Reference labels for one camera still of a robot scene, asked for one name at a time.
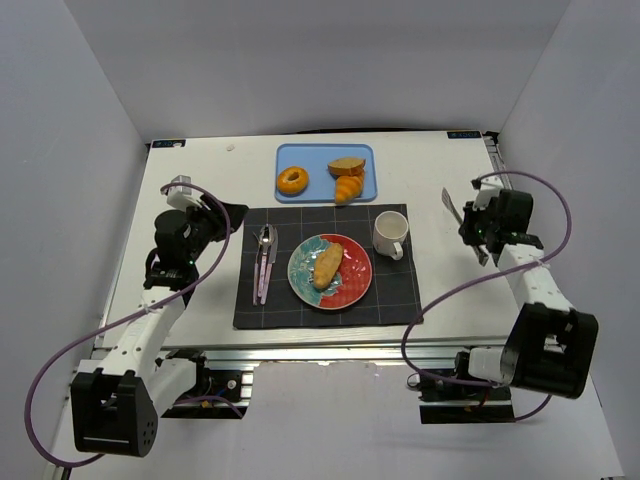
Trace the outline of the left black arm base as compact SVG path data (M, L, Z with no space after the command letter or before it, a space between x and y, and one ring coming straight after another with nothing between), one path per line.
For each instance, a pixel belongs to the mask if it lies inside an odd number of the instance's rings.
M179 402L163 414L169 419L239 420L247 411L247 396L243 396L243 375L238 369L214 368L204 351L176 349L163 359L183 359L196 365L196 383L179 397Z

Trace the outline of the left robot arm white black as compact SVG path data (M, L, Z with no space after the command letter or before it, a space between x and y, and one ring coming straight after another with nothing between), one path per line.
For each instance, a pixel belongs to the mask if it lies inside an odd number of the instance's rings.
M178 194L155 221L155 247L145 264L141 317L126 326L91 373L71 384L75 447L80 452L146 456L159 418L199 382L196 355L159 357L184 313L200 274L196 261L212 242L237 231L249 208Z

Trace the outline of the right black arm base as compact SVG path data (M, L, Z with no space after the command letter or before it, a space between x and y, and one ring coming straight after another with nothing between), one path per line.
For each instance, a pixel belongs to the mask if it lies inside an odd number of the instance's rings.
M407 377L406 386L418 393L423 425L504 424L515 419L508 387L456 385L417 373Z

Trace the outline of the metal tongs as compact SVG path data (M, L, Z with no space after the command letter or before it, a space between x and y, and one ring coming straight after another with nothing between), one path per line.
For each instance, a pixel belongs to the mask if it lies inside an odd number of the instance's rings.
M453 215L454 219L457 221L458 225L461 226L463 223L463 218L460 215L460 213L458 212L458 210L456 209L451 196L448 192L448 190L446 188L442 188L441 191L441 200L442 203L444 204L444 206L446 207L446 209ZM477 260L478 263L481 266L486 266L489 260L489 255L480 247L480 246L475 246L472 245L471 246Z

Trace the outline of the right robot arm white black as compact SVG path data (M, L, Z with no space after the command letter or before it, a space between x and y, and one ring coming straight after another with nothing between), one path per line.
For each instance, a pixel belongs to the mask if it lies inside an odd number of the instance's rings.
M599 325L575 309L545 266L541 241L527 232L533 206L528 193L489 187L463 208L463 242L486 248L519 308L504 347L471 348L467 371L474 380L576 399L586 385Z

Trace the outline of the long tan bread roll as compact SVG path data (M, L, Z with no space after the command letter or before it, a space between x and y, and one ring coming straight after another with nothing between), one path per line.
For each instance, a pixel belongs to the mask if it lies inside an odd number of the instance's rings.
M331 243L317 256L313 271L313 285L316 289L324 290L329 286L341 265L343 255L343 246Z

